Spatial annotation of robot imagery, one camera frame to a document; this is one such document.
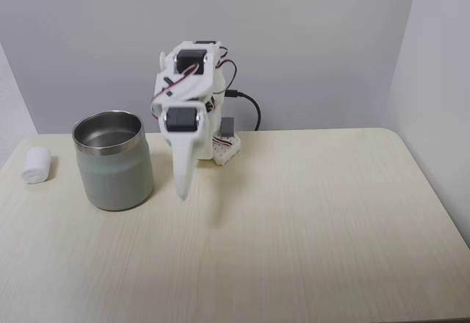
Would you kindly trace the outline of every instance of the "gray wall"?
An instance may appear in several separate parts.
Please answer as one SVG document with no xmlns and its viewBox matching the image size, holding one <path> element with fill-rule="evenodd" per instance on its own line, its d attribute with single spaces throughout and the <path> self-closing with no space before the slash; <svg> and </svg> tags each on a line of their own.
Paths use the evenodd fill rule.
<svg viewBox="0 0 470 323">
<path fill-rule="evenodd" d="M 470 244 L 470 0 L 414 0 L 391 86 L 405 140 Z"/>
<path fill-rule="evenodd" d="M 0 43 L 0 169 L 22 139 L 36 134 Z"/>
<path fill-rule="evenodd" d="M 0 42 L 40 133 L 125 109 L 156 131 L 159 52 L 221 40 L 263 129 L 380 126 L 412 0 L 0 0 Z M 225 105 L 237 128 L 254 108 Z"/>
</svg>

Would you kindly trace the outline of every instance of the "table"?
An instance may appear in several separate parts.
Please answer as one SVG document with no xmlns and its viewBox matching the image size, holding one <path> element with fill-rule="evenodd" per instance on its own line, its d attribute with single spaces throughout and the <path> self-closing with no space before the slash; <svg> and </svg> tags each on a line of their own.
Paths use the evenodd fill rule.
<svg viewBox="0 0 470 323">
<path fill-rule="evenodd" d="M 155 188 L 84 193 L 70 135 L 0 173 L 0 322 L 390 322 L 470 316 L 470 250 L 402 140 L 380 128 L 241 132 L 185 202 L 149 134 Z M 46 146 L 49 180 L 20 179 Z"/>
</svg>

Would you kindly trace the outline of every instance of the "white foam block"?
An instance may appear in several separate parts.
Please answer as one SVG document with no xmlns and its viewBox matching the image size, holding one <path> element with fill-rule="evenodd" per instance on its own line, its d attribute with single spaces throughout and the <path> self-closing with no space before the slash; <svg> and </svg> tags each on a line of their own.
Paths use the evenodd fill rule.
<svg viewBox="0 0 470 323">
<path fill-rule="evenodd" d="M 28 184 L 44 182 L 49 176 L 51 152 L 44 147 L 32 147 L 24 160 L 21 178 Z"/>
</svg>

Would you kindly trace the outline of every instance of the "metal cup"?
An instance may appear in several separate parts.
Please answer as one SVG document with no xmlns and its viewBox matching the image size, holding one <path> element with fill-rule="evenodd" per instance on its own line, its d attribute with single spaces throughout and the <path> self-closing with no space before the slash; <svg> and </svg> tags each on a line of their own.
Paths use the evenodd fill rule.
<svg viewBox="0 0 470 323">
<path fill-rule="evenodd" d="M 138 116 L 100 112 L 78 122 L 72 131 L 76 160 L 90 202 L 106 211 L 140 204 L 153 189 L 153 174 Z"/>
</svg>

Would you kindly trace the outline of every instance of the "connector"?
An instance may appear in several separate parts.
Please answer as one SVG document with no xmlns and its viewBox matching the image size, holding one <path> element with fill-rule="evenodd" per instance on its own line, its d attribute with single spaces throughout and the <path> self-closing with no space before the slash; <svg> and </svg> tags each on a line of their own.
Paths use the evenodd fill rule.
<svg viewBox="0 0 470 323">
<path fill-rule="evenodd" d="M 225 91 L 225 96 L 226 97 L 232 97 L 232 98 L 235 98 L 235 97 L 238 97 L 238 90 L 226 90 Z"/>
</svg>

